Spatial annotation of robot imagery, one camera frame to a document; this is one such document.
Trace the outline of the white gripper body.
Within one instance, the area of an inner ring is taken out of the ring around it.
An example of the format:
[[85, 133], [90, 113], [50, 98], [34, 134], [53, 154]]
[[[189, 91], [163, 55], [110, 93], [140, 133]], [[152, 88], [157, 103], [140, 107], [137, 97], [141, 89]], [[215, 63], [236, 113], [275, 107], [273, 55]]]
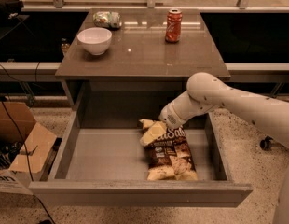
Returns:
[[169, 102], [160, 112], [159, 120], [163, 121], [170, 129], [183, 126], [190, 119], [209, 113], [217, 108], [191, 98], [187, 91]]

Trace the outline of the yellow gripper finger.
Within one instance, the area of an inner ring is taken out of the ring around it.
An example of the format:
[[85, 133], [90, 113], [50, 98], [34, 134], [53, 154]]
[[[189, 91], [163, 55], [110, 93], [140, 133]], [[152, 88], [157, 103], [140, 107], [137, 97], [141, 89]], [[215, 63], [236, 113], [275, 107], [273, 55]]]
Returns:
[[144, 134], [140, 139], [141, 144], [146, 147], [153, 141], [157, 140], [167, 132], [167, 126], [162, 121], [155, 121], [155, 123], [148, 129], [144, 129]]
[[155, 121], [152, 119], [140, 119], [140, 122], [142, 123], [144, 129], [150, 128], [155, 123]]

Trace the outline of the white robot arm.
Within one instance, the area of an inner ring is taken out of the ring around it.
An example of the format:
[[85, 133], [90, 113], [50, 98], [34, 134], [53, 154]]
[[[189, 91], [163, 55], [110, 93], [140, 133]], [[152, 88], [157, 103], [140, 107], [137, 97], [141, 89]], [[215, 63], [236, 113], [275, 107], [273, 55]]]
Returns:
[[[162, 109], [159, 119], [178, 127], [219, 107], [289, 150], [289, 103], [231, 88], [207, 73], [193, 75], [187, 82], [186, 91]], [[200, 224], [289, 224], [289, 163], [271, 218], [257, 219], [256, 209], [252, 207], [240, 221], [211, 213]]]

